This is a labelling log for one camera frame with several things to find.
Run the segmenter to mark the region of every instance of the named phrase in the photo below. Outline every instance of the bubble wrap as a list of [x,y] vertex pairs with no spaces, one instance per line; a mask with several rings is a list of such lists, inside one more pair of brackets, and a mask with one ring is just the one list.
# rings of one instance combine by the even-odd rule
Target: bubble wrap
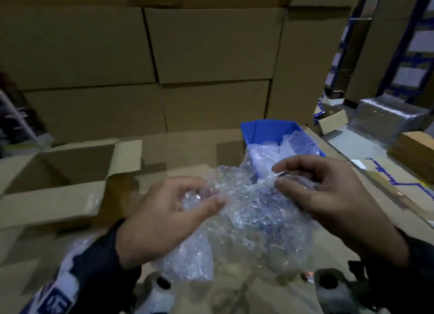
[[[274,188],[277,174],[271,168],[295,154],[318,155],[319,148],[306,137],[295,132],[284,136],[280,146],[272,142],[249,145],[239,168],[215,169],[208,187],[199,194],[187,193],[183,207],[189,210],[215,193],[227,198],[226,206],[154,266],[173,281],[211,281],[214,262],[246,263],[276,274],[301,271],[311,255],[312,219]],[[300,175],[286,177],[307,188],[316,187]]]

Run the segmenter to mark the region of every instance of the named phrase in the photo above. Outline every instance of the person's right hand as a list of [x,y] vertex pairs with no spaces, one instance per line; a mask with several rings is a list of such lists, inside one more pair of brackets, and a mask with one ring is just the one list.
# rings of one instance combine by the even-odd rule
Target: person's right hand
[[274,172],[298,170],[319,182],[310,190],[280,177],[276,187],[365,260],[408,265],[408,245],[362,185],[349,162],[315,155],[286,158]]

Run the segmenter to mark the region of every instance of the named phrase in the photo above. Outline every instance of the hand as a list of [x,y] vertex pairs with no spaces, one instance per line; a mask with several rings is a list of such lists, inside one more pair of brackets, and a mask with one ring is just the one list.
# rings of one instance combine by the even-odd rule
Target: hand
[[225,201],[205,199],[189,211],[182,210],[188,191],[206,186],[202,178],[166,178],[151,187],[135,212],[118,229],[116,251],[124,269],[138,267],[168,254],[188,238],[207,218],[218,213]]
[[349,162],[300,155],[276,163],[274,172],[299,170],[318,181],[309,190],[294,180],[280,177],[276,187],[325,229],[341,238],[361,258],[383,260],[399,267],[408,265],[408,245],[387,215],[362,185]]

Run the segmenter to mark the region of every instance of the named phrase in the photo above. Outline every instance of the black sleeve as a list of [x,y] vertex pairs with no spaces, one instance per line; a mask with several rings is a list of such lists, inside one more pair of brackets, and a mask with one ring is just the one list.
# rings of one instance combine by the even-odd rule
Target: black sleeve
[[409,267],[363,262],[375,303],[391,314],[430,312],[434,295],[434,246],[399,232],[408,243]]
[[118,314],[134,305],[132,292],[142,269],[124,271],[119,264],[115,240],[123,221],[118,221],[106,235],[74,258],[70,272],[78,279],[80,291],[70,314]]

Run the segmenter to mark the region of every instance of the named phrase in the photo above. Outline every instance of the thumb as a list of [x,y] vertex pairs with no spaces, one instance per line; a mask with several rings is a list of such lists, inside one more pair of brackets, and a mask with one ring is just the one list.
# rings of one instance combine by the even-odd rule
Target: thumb
[[286,177],[280,177],[276,180],[275,187],[283,193],[290,200],[297,202],[297,204],[303,209],[307,209],[310,202],[310,197],[316,191],[307,189],[305,186],[290,180]]
[[206,219],[216,215],[226,204],[226,199],[220,196],[206,198],[195,208],[186,212],[180,212],[184,215],[184,222],[188,224],[188,233],[192,234]]

